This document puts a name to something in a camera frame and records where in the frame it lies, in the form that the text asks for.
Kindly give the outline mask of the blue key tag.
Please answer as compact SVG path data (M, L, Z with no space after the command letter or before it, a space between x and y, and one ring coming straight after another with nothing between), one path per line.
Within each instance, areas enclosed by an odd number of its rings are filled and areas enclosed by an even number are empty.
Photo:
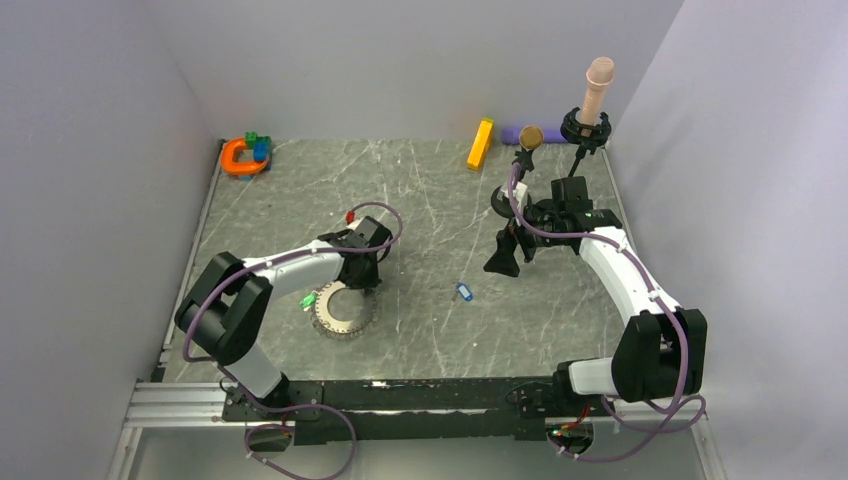
M456 300L461 298L465 302L470 302L473 300L473 293L471 289L465 283L457 283L454 289L454 294L452 299Z

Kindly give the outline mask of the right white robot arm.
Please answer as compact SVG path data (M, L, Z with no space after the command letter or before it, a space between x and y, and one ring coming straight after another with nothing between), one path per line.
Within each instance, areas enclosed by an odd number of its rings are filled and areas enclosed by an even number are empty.
M682 307L659 286L616 214L595 208L584 177L552 181L550 197L539 201L523 183L503 185L494 190L491 205L508 223L496 235L485 271L517 277L517 249L531 262L541 248L567 246L600 279L624 324L612 356L559 365L551 399L560 413L578 414L593 395L642 402L699 392L705 316Z

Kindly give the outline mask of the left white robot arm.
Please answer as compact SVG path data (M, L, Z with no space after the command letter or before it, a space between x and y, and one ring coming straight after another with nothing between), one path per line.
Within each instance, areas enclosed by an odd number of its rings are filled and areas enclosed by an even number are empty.
M290 381L257 337L269 304L306 287L340 281L356 289L379 285L377 251L394 236L370 216L278 256L216 254L190 288L174 324L249 391L248 407L264 420L289 406Z

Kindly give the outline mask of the short black microphone stand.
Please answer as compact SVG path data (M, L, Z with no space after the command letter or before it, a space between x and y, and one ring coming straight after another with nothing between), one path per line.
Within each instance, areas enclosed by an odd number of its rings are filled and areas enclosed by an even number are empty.
M496 187L490 196L490 205L494 212L507 219L514 217L511 199L514 200L519 211L528 203L528 187L523 179L527 172L532 172L535 169L533 151L521 147L515 152L512 164L517 168L513 176L509 177L501 186Z

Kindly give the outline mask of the green key tag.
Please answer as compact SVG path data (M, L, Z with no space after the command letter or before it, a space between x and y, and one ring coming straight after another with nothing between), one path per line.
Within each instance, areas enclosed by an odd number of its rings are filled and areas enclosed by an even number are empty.
M308 310L308 309L310 309L310 308L312 307L312 305L316 302L316 299L317 299L317 294L316 294L315 292L312 292L312 293L310 293L310 294L306 295L306 296L305 296L305 297L304 297L304 298L303 298L303 299L299 302L299 307L300 307L302 310L306 311L306 310Z

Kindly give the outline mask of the yellow toy block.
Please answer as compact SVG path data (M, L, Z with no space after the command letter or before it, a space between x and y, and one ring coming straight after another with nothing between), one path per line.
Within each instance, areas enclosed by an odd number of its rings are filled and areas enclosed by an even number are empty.
M494 121L484 117L476 131L469 151L466 165L470 170L479 171L486 159L494 131Z

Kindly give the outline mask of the purple cylinder toy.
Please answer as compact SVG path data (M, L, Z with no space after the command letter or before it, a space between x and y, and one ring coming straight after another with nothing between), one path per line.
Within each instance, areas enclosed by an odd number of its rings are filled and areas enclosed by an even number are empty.
M499 140L504 145L538 145L541 143L564 144L567 140L558 129L538 129L530 127L519 128L517 126L504 127L501 130Z

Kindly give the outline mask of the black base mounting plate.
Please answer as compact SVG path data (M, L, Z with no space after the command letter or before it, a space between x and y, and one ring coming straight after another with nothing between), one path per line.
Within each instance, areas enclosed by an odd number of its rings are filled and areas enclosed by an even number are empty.
M274 413L229 387L222 419L227 423L285 421L294 429L295 444L302 446L351 437L544 441L562 424L583 427L589 417L604 413L599 396L577 395L559 376L294 380L289 396L296 411Z

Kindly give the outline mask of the tall black microphone stand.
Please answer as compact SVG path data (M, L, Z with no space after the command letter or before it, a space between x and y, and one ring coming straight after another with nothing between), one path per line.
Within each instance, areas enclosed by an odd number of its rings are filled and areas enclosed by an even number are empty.
M578 120L580 112L579 107L573 108L564 116L560 126L563 138L578 146L568 177L574 177L585 156L594 154L597 148L604 146L612 133L612 125L606 112L599 113L599 122L596 124L581 123Z

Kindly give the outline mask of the blue toy block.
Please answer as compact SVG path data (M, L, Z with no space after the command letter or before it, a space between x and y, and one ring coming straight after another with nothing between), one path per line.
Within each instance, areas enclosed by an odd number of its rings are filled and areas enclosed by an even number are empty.
M253 160L257 163L267 162L271 157L271 147L267 142L257 142L253 148Z

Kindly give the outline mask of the green toy block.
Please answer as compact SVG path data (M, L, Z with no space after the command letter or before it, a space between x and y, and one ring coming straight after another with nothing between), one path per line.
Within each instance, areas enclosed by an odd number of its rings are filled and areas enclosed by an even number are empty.
M259 135L255 131L248 131L244 135L246 148L249 150L259 149L268 152L271 150L271 137Z

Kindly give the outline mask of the pink microphone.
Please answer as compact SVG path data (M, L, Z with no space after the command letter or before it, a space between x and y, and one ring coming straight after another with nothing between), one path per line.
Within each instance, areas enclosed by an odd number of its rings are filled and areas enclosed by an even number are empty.
M586 72L587 89L580 110L580 123L594 125L599 118L608 87L615 77L615 64L609 57L595 58Z

